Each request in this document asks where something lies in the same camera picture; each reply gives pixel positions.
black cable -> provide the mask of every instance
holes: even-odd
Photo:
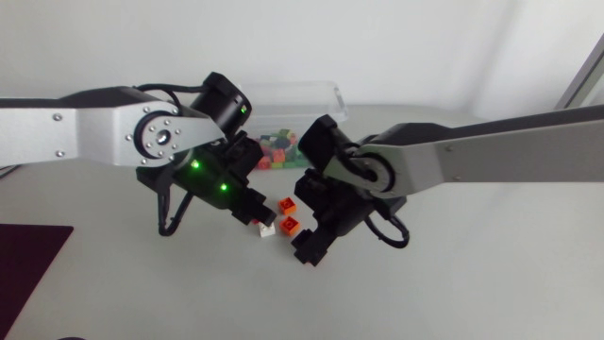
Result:
[[[146,92],[152,90],[167,90],[172,92],[180,92],[185,94],[200,94],[206,90],[204,85],[201,86],[181,86],[172,84],[144,84],[136,87],[137,90]]]
[[[337,135],[335,128],[333,128],[330,131],[329,136],[331,137],[331,141],[334,144],[334,148],[335,148],[334,151],[336,154],[336,158],[338,159],[338,161],[340,161],[340,163],[344,166],[344,168],[346,170],[348,170],[350,173],[357,175],[363,179],[372,180],[372,181],[376,180],[376,174],[374,174],[371,171],[363,170],[363,169],[359,168],[354,162],[352,162],[350,160],[350,157],[348,155],[346,155],[344,148],[349,147],[347,145],[353,145],[353,146],[358,147],[357,144],[354,144],[354,143],[340,144],[338,142],[338,135]]]
[[[21,167],[21,165],[15,165],[15,166],[13,166],[13,167],[12,167],[12,169],[9,169],[9,170],[8,170],[6,173],[4,173],[4,174],[0,174],[0,179],[5,178],[6,176],[10,175],[10,173],[12,173],[13,171],[17,170],[17,169],[18,169],[18,168],[20,168],[20,167]],[[10,168],[10,166],[5,166],[5,167],[3,167],[3,168],[2,168],[2,169],[0,169],[0,170],[5,170],[5,169],[7,169],[7,168]]]
[[[158,194],[159,235],[171,236],[176,232],[178,226],[180,225],[180,221],[182,220],[182,216],[187,211],[187,208],[189,208],[189,204],[192,200],[193,193],[187,192],[184,198],[182,198],[182,201],[180,201],[180,205],[178,206],[178,210],[176,210],[176,214],[174,217],[172,217],[170,226],[166,228],[166,218],[168,212],[170,211],[170,196]]]
[[[401,220],[399,220],[398,217],[396,217],[396,216],[393,216],[389,220],[389,222],[393,226],[395,226],[398,230],[400,230],[400,232],[402,233],[403,239],[401,241],[396,241],[396,240],[393,240],[393,239],[385,236],[381,231],[379,231],[379,229],[374,224],[374,221],[372,221],[369,216],[365,217],[365,224],[367,225],[367,227],[369,227],[369,230],[372,231],[377,236],[377,238],[380,241],[384,241],[384,243],[387,244],[388,246],[395,247],[398,249],[402,249],[402,248],[406,247],[407,244],[409,243],[409,240],[411,239],[411,236],[409,235],[409,231],[407,230],[407,227],[405,227],[403,222]]]

green block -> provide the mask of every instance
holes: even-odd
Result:
[[[309,161],[307,161],[306,159],[297,159],[297,160],[295,160],[295,164],[297,166],[305,167],[305,166],[309,166]]]
[[[293,150],[290,150],[289,152],[285,153],[285,161],[287,161],[287,162],[295,161],[295,152]]]
[[[291,133],[293,133],[293,132],[292,132],[290,129],[288,129],[288,128],[282,128],[282,129],[279,131],[279,136],[282,136],[282,137],[287,137],[287,136],[288,136],[288,135],[290,135]]]

white cube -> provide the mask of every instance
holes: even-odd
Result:
[[[265,226],[262,222],[259,222],[258,228],[260,229],[260,237],[275,235],[275,223],[271,223],[270,226]]]

white wall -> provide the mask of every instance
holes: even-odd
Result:
[[[602,33],[599,0],[4,0],[0,94],[150,81],[330,79],[348,103],[487,118],[553,107]]]

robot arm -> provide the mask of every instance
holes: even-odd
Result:
[[[157,167],[179,151],[225,138],[201,112],[189,116],[135,88],[91,90],[61,99],[0,99],[0,166],[88,159]]]
[[[174,103],[150,90],[165,91]],[[183,107],[174,92],[199,95]],[[0,99],[0,167],[77,158],[137,166],[138,180],[158,195],[162,236],[176,231],[194,196],[245,224],[255,218],[270,225],[276,214],[262,204],[266,197],[247,187],[263,156],[240,130],[251,111],[243,93],[216,73],[199,87],[148,84],[61,99]],[[172,184],[187,194],[166,227]]]
[[[395,213],[406,196],[445,182],[604,181],[604,106],[478,124],[400,124],[351,143],[328,116],[300,140],[315,169],[295,194],[314,211],[315,231],[293,241],[295,256],[316,265],[339,236],[364,221],[377,237],[405,247],[409,232]],[[377,211],[401,241],[377,230]]]

